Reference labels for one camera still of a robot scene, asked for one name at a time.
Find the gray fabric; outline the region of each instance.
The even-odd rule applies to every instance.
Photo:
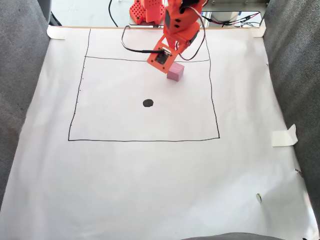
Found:
[[[49,45],[37,0],[0,0],[0,206]]]
[[[245,232],[231,232],[215,236],[198,236],[183,240],[281,240],[272,236],[262,236]]]
[[[50,21],[51,0],[37,0],[47,23]]]
[[[320,226],[320,1],[271,0],[263,37],[273,88]]]

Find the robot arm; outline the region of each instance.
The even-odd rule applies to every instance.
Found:
[[[167,73],[176,57],[178,55],[181,56],[181,53],[192,44],[200,30],[197,19],[201,19],[200,13],[203,6],[201,2],[199,0],[168,0],[168,7],[165,10],[163,36],[153,49],[154,51],[163,51],[151,53],[147,60],[149,64]]]

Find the black cable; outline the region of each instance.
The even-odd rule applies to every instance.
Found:
[[[255,22],[255,21],[250,21],[250,22],[247,22],[247,21],[242,21],[241,23],[243,23],[242,25],[240,26],[235,26],[236,28],[242,28],[244,25],[249,25],[250,27],[254,27],[253,24],[259,24],[259,22]]]
[[[110,15],[110,18],[111,18],[111,20],[113,21],[114,25],[115,25],[116,27],[118,27],[118,25],[116,24],[115,20],[114,20],[113,17],[111,16],[111,11],[110,11],[111,3],[112,3],[112,0],[110,0],[110,2],[109,2],[109,7],[108,7],[109,15]]]
[[[124,43],[124,35],[125,35],[125,31],[126,31],[127,27],[130,28],[129,25],[125,26],[124,29],[123,29],[122,37],[121,37],[121,43],[122,43],[122,46],[125,49],[127,49],[127,50],[129,50],[131,52],[142,53],[142,54],[160,54],[160,53],[164,53],[165,52],[165,50],[163,50],[163,49],[161,49],[161,50],[135,50],[135,49],[131,49],[131,48],[127,47],[125,45],[125,43]]]
[[[249,16],[245,16],[243,18],[240,18],[238,20],[234,20],[234,21],[215,21],[215,20],[212,20],[211,18],[208,18],[208,17],[205,17],[203,15],[201,15],[204,19],[206,19],[207,21],[209,21],[210,23],[214,23],[214,24],[220,24],[220,25],[224,25],[224,26],[231,26],[231,25],[234,25],[234,24],[237,24],[237,23],[242,23],[242,22],[245,22],[245,21],[248,21],[249,19],[252,18],[252,16],[256,16],[258,15],[258,13],[255,13],[255,14],[251,14]]]
[[[51,12],[51,15],[52,15],[53,19],[56,21],[56,23],[57,23],[59,26],[62,26],[62,24],[58,21],[58,19],[57,19],[56,16],[53,14],[53,12]]]

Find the wire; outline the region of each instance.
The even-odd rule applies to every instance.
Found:
[[[111,11],[110,11],[111,3],[112,3],[112,0],[110,0],[110,2],[109,2],[109,7],[108,7],[109,15],[110,15],[110,18],[111,18],[112,22],[114,23],[114,25],[115,25],[116,27],[118,27],[118,25],[116,24],[115,20],[114,20],[113,17],[111,16]]]
[[[208,2],[209,2],[209,0],[205,0],[204,4],[202,4],[202,7],[204,7],[205,5],[207,5]]]
[[[255,14],[252,14],[252,15],[249,15],[249,16],[246,16],[246,17],[243,17],[241,19],[238,19],[238,20],[234,20],[234,21],[217,21],[217,20],[212,20],[211,18],[207,18],[203,15],[201,15],[204,19],[208,20],[210,23],[214,23],[214,24],[218,24],[218,25],[222,25],[222,26],[231,26],[231,25],[235,25],[235,24],[238,24],[238,23],[243,23],[245,21],[248,21],[249,19],[252,19],[253,17],[257,16],[259,14],[258,13],[255,13]]]
[[[240,26],[235,26],[236,28],[242,28],[244,25],[249,25],[250,27],[255,27],[253,24],[259,24],[259,22],[256,22],[256,21],[251,21],[251,22],[246,22],[246,21],[242,21],[241,23],[243,23],[242,25]]]
[[[127,47],[125,45],[125,43],[124,43],[124,35],[125,35],[125,31],[126,31],[127,27],[130,28],[129,25],[125,26],[124,29],[123,29],[122,37],[121,37],[121,43],[122,43],[122,46],[125,49],[127,49],[127,50],[129,50],[131,52],[142,53],[142,54],[159,54],[159,53],[164,53],[165,52],[165,50],[163,50],[163,49],[162,50],[135,50],[135,49],[131,49],[131,48]]]
[[[197,53],[199,52],[199,50],[200,50],[200,48],[201,48],[201,45],[204,43],[204,40],[205,40],[205,38],[206,38],[206,30],[205,30],[204,21],[203,21],[202,18],[201,18],[202,15],[201,15],[197,10],[195,10],[192,6],[185,6],[185,7],[182,7],[181,9],[184,9],[184,8],[192,9],[192,10],[198,15],[198,17],[199,17],[199,19],[200,19],[200,21],[201,21],[201,23],[202,23],[202,26],[203,26],[203,39],[202,39],[202,42],[201,42],[198,50],[195,52],[195,54],[193,55],[193,57],[191,57],[191,58],[189,58],[189,59],[185,59],[185,58],[181,55],[181,53],[179,53],[179,56],[180,56],[183,60],[185,60],[185,61],[190,61],[191,59],[193,59],[193,58],[197,55]],[[178,49],[178,42],[176,42],[175,48]]]

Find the orange robot part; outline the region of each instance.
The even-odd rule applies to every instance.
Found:
[[[202,1],[199,0],[168,0],[165,10],[163,36],[157,42],[154,50],[164,50],[162,53],[151,53],[147,62],[168,73],[176,57],[192,44],[200,30],[197,22],[198,13],[202,11]]]
[[[165,17],[165,6],[162,0],[134,0],[130,7],[130,16],[136,24],[145,21],[159,25]]]

